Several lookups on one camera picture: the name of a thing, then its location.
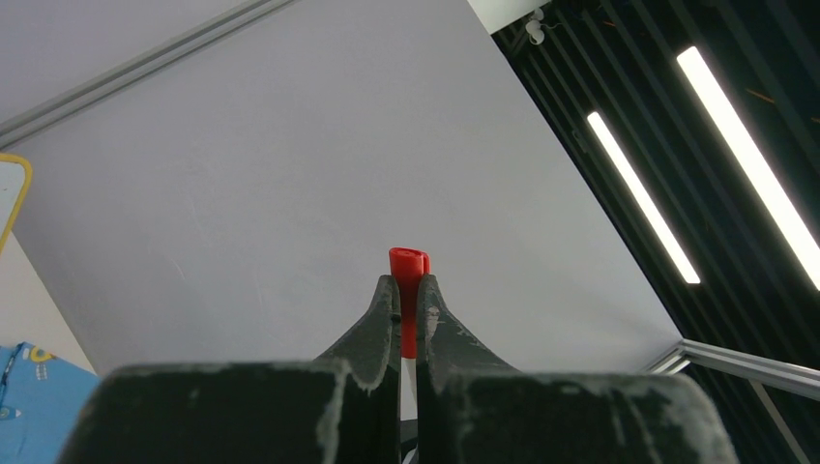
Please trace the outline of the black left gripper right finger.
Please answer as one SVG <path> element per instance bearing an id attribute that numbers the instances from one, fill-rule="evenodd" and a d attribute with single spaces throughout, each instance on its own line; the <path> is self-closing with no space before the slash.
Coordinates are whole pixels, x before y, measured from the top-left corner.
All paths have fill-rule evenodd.
<path id="1" fill-rule="evenodd" d="M 685 376 L 526 373 L 448 309 L 434 275 L 417 300 L 423 463 L 734 463 L 712 400 Z"/>

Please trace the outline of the yellow framed whiteboard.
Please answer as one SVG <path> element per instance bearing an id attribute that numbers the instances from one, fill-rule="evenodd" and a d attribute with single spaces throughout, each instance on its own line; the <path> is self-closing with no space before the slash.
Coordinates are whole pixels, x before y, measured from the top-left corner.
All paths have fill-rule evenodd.
<path id="1" fill-rule="evenodd" d="M 13 229 L 32 177 L 33 168 L 27 159 L 1 154 L 1 247 Z"/>

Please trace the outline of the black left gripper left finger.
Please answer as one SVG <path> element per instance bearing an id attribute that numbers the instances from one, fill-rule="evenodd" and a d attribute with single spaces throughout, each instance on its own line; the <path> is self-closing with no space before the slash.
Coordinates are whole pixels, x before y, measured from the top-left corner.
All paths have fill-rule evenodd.
<path id="1" fill-rule="evenodd" d="M 312 361 L 131 365 L 81 410 L 62 463 L 397 463 L 398 288 Z"/>

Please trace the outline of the red whiteboard marker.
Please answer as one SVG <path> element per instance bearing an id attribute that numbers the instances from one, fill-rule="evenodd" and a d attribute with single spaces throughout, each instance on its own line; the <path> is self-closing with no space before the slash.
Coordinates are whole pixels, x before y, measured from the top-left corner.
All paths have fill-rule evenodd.
<path id="1" fill-rule="evenodd" d="M 415 420 L 418 417 L 418 392 L 416 360 L 401 359 L 400 419 Z"/>

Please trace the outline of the red marker cap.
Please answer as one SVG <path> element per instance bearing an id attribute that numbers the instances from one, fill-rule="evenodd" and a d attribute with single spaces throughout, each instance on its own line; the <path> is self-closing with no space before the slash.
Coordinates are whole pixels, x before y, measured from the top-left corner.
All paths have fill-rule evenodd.
<path id="1" fill-rule="evenodd" d="M 430 273 L 429 256 L 420 250 L 393 247 L 389 250 L 391 276 L 400 302 L 401 356 L 417 358 L 417 300 L 422 278 Z"/>

